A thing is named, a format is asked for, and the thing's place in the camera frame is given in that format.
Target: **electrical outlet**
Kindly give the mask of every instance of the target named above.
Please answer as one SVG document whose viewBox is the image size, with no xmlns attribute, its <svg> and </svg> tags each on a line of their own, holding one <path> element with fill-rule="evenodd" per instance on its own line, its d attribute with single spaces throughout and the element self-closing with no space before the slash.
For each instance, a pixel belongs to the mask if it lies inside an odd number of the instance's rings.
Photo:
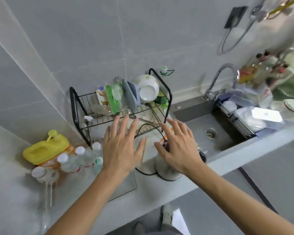
<svg viewBox="0 0 294 235">
<path fill-rule="evenodd" d="M 229 28 L 237 27 L 243 15 L 245 14 L 245 11 L 247 10 L 247 8 L 248 8 L 247 6 L 233 7 L 224 28 L 229 29 Z"/>
</svg>

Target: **left hand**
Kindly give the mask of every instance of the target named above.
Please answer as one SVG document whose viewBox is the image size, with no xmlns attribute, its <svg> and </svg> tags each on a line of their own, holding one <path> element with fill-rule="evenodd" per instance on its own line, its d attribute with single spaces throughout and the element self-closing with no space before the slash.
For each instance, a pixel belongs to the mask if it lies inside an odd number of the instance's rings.
<svg viewBox="0 0 294 235">
<path fill-rule="evenodd" d="M 136 118 L 128 134 L 125 135 L 126 126 L 129 122 L 129 116 L 126 115 L 118 130 L 119 116 L 116 116 L 112 126 L 106 129 L 103 143 L 103 167 L 102 170 L 116 173 L 119 176 L 128 175 L 140 162 L 145 148 L 146 139 L 139 142 L 137 150 L 134 151 L 134 136 L 138 125 Z"/>
</svg>

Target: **sink drain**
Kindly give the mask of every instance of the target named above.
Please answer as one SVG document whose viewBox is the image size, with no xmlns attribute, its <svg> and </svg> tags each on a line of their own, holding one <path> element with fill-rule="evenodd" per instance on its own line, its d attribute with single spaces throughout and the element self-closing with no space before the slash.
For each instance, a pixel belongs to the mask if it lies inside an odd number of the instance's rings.
<svg viewBox="0 0 294 235">
<path fill-rule="evenodd" d="M 206 130 L 205 134 L 206 134 L 207 138 L 209 138 L 209 139 L 215 139 L 217 137 L 217 132 L 213 129 Z"/>
</svg>

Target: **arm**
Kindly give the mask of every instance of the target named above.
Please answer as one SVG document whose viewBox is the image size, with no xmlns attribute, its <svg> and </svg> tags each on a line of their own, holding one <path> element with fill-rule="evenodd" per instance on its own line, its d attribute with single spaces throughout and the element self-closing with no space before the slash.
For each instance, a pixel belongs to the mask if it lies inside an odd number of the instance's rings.
<svg viewBox="0 0 294 235">
<path fill-rule="evenodd" d="M 202 162 L 192 131 L 178 120 L 169 120 L 174 135 L 161 124 L 169 144 L 168 153 L 159 143 L 155 146 L 172 167 L 200 187 L 246 235 L 294 235 L 294 225 L 259 203 Z"/>
<path fill-rule="evenodd" d="M 103 144 L 103 167 L 94 182 L 75 203 L 55 222 L 46 235 L 87 234 L 98 213 L 124 178 L 140 162 L 145 147 L 145 139 L 139 142 L 134 151 L 134 136 L 138 118 L 132 123 L 129 132 L 125 130 L 129 117 L 119 123 L 117 116 L 108 127 Z"/>
</svg>

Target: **bowl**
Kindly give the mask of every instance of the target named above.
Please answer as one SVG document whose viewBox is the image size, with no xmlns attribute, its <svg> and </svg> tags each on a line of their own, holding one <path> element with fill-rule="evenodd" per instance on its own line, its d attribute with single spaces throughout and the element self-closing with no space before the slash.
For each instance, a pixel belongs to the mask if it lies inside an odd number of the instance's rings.
<svg viewBox="0 0 294 235">
<path fill-rule="evenodd" d="M 159 94 L 159 82 L 154 76 L 148 74 L 140 75 L 135 82 L 138 85 L 142 102 L 152 102 L 157 98 Z"/>
</svg>

